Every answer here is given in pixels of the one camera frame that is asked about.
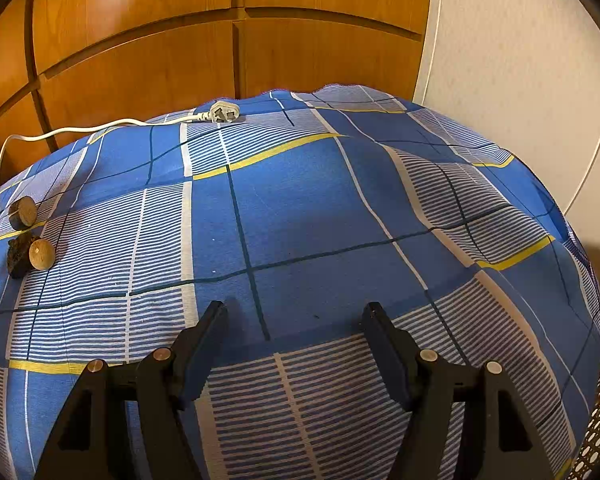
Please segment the tan round longan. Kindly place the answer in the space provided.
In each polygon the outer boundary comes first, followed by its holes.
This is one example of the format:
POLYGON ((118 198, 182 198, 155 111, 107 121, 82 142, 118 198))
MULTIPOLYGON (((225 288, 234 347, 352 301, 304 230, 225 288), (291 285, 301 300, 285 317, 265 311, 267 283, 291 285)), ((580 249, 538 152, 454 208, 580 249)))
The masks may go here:
POLYGON ((37 238, 29 247, 29 260, 35 270, 46 271, 54 265, 55 247, 49 240, 37 238))

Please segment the blue plaid tablecloth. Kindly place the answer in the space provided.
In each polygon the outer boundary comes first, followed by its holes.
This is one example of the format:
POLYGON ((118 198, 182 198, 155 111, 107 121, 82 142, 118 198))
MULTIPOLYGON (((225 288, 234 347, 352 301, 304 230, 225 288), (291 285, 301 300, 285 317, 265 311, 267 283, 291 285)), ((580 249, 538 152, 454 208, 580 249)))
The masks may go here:
POLYGON ((212 479, 380 479, 407 414, 360 327, 377 301, 424 348, 513 379, 555 476, 600 374, 600 289, 511 152, 385 92, 329 86, 93 132, 0 189, 0 475, 29 479, 88 361, 138 361, 222 301, 228 332, 183 422, 212 479), (15 231, 9 205, 38 218, 15 231), (7 271, 49 240, 50 270, 7 271))

